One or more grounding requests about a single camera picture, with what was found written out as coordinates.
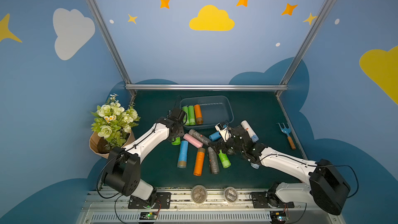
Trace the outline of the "light green bag roll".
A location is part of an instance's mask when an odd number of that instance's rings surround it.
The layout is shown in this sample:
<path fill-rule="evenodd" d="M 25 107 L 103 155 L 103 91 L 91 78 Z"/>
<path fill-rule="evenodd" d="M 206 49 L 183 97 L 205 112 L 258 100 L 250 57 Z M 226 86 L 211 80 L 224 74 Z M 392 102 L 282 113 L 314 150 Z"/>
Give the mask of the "light green bag roll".
<path fill-rule="evenodd" d="M 194 106 L 192 105 L 188 106 L 188 113 L 189 113 L 189 125 L 196 125 Z"/>

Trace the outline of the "orange bag roll gold end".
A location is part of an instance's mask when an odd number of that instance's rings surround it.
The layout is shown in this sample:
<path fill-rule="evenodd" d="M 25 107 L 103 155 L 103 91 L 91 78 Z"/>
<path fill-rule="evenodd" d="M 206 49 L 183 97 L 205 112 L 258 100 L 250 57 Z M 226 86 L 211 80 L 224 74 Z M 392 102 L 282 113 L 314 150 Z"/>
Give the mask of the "orange bag roll gold end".
<path fill-rule="evenodd" d="M 202 125 L 204 120 L 203 120 L 203 116 L 202 116 L 201 107 L 199 104 L 194 105 L 194 113 L 195 113 L 196 125 Z"/>

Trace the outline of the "green bag roll red label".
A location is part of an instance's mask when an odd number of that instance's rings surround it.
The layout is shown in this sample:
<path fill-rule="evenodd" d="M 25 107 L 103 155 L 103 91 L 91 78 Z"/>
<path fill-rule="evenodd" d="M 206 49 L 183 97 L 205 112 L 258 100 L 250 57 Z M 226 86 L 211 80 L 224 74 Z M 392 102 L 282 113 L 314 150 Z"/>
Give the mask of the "green bag roll red label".
<path fill-rule="evenodd" d="M 172 144 L 173 146 L 178 146 L 178 145 L 180 145 L 180 143 L 181 143 L 180 137 L 172 138 L 171 144 Z"/>

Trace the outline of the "blue bag roll gold end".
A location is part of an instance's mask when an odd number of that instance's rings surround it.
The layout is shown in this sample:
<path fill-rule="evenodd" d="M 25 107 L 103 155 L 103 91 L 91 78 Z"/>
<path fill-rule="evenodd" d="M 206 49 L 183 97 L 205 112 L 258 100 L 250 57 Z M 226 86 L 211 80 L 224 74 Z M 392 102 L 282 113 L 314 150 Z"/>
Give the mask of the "blue bag roll gold end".
<path fill-rule="evenodd" d="M 185 169 L 187 167 L 187 153 L 188 153 L 188 142 L 181 141 L 177 168 Z"/>

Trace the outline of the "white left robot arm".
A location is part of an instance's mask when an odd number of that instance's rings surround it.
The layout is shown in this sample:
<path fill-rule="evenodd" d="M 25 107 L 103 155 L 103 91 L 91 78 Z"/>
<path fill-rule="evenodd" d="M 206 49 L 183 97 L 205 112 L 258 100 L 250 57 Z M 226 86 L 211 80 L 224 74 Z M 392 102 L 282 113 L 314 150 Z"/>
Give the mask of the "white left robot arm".
<path fill-rule="evenodd" d="M 141 179 L 141 164 L 161 142 L 182 137 L 186 121 L 187 113 L 181 108 L 174 108 L 168 116 L 156 120 L 153 126 L 132 144 L 123 148 L 113 148 L 98 181 L 124 196 L 134 196 L 152 205 L 156 190 Z"/>

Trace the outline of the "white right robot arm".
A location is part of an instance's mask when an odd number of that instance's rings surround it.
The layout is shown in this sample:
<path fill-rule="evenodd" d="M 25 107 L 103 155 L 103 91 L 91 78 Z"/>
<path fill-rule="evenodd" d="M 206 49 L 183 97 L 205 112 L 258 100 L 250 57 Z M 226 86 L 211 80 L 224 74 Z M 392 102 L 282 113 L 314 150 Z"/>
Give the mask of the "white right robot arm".
<path fill-rule="evenodd" d="M 330 161 L 318 162 L 296 158 L 262 143 L 253 142 L 242 126 L 216 126 L 223 141 L 218 152 L 238 151 L 250 163 L 284 172 L 300 180 L 299 183 L 274 183 L 266 192 L 270 207 L 281 207 L 290 202 L 316 204 L 323 211 L 340 215 L 349 198 L 350 186 Z"/>

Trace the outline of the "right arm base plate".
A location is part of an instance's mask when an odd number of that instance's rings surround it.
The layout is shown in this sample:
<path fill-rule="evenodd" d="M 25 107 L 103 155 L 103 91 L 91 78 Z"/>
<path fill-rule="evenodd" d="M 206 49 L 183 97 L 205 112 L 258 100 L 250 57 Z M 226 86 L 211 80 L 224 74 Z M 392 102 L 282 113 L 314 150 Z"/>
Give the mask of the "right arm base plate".
<path fill-rule="evenodd" d="M 252 192 L 249 195 L 254 208 L 294 208 L 293 202 L 282 202 L 275 194 L 267 192 Z"/>

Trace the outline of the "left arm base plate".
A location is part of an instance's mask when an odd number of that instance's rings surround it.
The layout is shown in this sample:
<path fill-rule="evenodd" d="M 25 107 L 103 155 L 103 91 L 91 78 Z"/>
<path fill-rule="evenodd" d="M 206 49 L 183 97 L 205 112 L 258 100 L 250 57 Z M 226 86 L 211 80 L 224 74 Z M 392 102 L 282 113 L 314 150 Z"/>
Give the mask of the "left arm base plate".
<path fill-rule="evenodd" d="M 147 200 L 130 196 L 128 209 L 169 209 L 171 203 L 170 192 L 155 192 Z"/>

